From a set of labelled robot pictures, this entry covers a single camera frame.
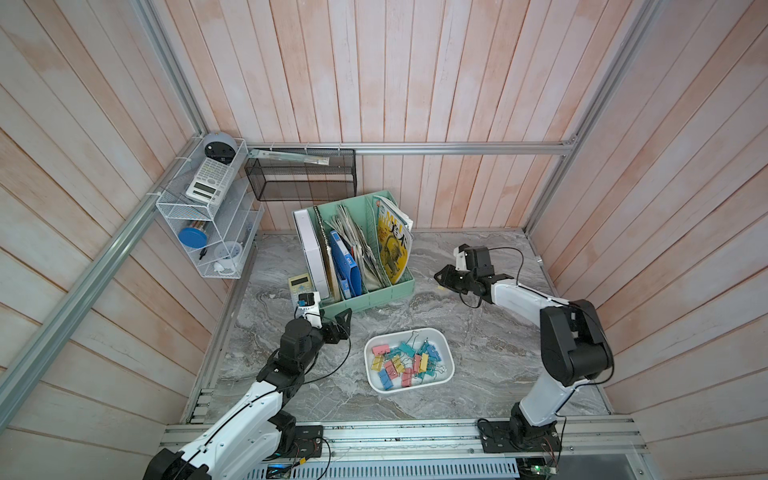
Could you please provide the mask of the blue binder clip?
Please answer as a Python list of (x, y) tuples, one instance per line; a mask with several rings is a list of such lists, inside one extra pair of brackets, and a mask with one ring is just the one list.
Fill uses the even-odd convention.
[(442, 361), (441, 356), (437, 349), (433, 346), (428, 346), (425, 353), (429, 355), (429, 362), (439, 363)]
[(393, 388), (394, 384), (392, 382), (392, 378), (390, 377), (387, 370), (381, 370), (378, 372), (380, 382), (382, 384), (382, 388), (385, 391), (389, 391)]

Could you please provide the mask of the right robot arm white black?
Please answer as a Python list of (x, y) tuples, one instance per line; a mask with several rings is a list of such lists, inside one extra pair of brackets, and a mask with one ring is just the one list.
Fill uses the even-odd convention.
[(442, 287), (480, 303), (505, 308), (539, 328), (544, 371), (531, 391), (511, 409), (509, 423), (492, 434), (477, 422), (481, 434), (500, 436), (515, 449), (529, 448), (556, 433), (559, 411), (582, 386), (598, 385), (614, 369), (614, 354), (597, 311), (587, 300), (569, 301), (540, 292), (511, 275), (495, 271), (488, 247), (462, 244), (455, 263), (434, 274)]

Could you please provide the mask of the white plastic storage tray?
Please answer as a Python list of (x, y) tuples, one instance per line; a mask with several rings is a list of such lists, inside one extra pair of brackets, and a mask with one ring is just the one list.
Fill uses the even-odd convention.
[[(406, 342), (416, 350), (416, 354), (419, 354), (419, 347), (425, 340), (428, 340), (437, 349), (442, 361), (439, 363), (429, 362), (426, 372), (414, 373), (411, 387), (402, 388), (400, 376), (406, 368), (412, 368), (413, 357), (406, 356), (399, 350), (398, 346), (401, 342)], [(382, 388), (378, 372), (371, 369), (372, 361), (375, 357), (371, 348), (384, 344), (390, 346), (390, 352), (382, 355), (384, 357), (382, 370), (388, 371), (394, 384), (393, 388), (389, 391), (385, 391)], [(415, 330), (375, 336), (367, 342), (363, 353), (367, 381), (375, 392), (383, 395), (445, 384), (453, 378), (456, 371), (456, 365), (447, 339), (442, 332), (435, 328), (417, 328)]]

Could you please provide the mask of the pink binder clip top tray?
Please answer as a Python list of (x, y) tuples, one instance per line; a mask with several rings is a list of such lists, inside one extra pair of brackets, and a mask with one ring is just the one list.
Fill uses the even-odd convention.
[(390, 352), (390, 346), (387, 344), (374, 346), (371, 351), (374, 356), (386, 355)]

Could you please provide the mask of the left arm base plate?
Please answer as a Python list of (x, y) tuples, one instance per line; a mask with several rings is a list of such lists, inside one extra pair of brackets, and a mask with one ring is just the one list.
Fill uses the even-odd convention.
[(322, 425), (289, 427), (281, 433), (280, 442), (274, 453), (265, 458), (271, 460), (298, 460), (319, 458), (323, 454)]

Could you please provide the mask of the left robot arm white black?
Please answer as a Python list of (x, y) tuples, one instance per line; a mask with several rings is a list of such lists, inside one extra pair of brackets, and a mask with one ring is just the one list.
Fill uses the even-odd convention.
[(235, 406), (180, 450), (158, 452), (143, 477), (242, 479), (265, 459), (300, 452), (296, 419), (283, 408), (306, 383), (321, 348), (351, 340), (351, 318), (352, 311), (346, 309), (331, 320), (322, 312), (290, 320), (279, 347)]

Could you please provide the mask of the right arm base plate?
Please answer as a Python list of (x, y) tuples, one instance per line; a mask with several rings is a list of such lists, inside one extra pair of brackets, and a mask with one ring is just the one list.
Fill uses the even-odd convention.
[(513, 417), (508, 421), (476, 421), (485, 453), (558, 453), (561, 447), (556, 423), (537, 427)]

